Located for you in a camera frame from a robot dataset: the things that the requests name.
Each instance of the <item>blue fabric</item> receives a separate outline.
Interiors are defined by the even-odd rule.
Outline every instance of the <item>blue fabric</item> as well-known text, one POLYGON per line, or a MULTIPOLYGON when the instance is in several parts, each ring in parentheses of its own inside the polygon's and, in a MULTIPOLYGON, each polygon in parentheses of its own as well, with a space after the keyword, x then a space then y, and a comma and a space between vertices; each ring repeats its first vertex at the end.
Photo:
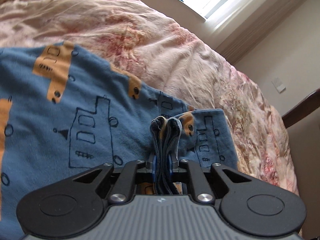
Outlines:
POLYGON ((47 99, 50 79, 33 73, 44 50, 0 49, 0 100, 12 104, 4 130, 0 239, 22 237, 15 209, 30 191, 102 163, 122 167, 131 160, 146 160, 154 150, 150 123, 158 116, 175 116, 181 122, 179 159, 236 169, 222 110, 188 112, 183 101, 144 83, 134 90, 139 97, 130 96, 129 75, 112 70, 107 61, 77 45, 65 90, 55 103, 47 99))

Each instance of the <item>triangular cutout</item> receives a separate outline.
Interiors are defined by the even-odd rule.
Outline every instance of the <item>triangular cutout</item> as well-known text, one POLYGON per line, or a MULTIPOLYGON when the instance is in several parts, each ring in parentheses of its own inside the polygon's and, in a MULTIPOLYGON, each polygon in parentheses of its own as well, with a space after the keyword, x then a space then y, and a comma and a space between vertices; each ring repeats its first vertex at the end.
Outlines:
POLYGON ((251 179, 242 177, 240 174, 234 173, 230 170, 223 170, 223 172, 229 177, 229 179, 233 182, 233 183, 242 183, 242 182, 250 182, 251 179))
POLYGON ((102 169, 91 171, 90 173, 84 174, 74 179, 74 181, 89 184, 93 182, 93 180, 100 174, 101 171, 102 169))

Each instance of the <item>pink bedding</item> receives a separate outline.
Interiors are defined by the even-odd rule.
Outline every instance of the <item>pink bedding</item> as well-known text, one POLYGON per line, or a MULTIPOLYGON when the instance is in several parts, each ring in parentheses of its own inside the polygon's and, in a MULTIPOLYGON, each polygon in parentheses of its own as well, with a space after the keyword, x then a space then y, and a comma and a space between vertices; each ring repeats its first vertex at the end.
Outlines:
POLYGON ((0 0, 0 47, 69 40, 196 108, 222 108, 241 172, 298 194, 288 134, 259 87, 139 0, 0 0))

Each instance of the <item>silver bolt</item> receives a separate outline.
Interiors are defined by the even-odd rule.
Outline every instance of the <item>silver bolt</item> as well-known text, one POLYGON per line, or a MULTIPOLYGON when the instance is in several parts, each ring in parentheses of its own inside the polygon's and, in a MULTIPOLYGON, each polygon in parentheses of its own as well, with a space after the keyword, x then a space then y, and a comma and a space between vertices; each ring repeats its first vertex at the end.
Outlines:
POLYGON ((121 193, 116 193, 110 196, 110 199, 114 202, 123 202, 125 201, 126 197, 125 195, 121 194, 121 193))
POLYGON ((207 193, 202 193, 197 196, 197 199, 201 202, 210 202, 213 200, 213 196, 207 193))

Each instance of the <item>bed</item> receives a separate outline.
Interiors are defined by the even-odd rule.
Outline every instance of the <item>bed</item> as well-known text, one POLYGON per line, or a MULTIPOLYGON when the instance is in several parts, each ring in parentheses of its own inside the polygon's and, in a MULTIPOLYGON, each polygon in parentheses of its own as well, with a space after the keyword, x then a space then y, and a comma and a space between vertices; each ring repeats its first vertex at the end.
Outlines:
POLYGON ((298 194, 277 110, 257 84, 173 19, 139 0, 0 0, 0 15, 0 47, 68 40, 195 108, 223 109, 239 171, 298 194))

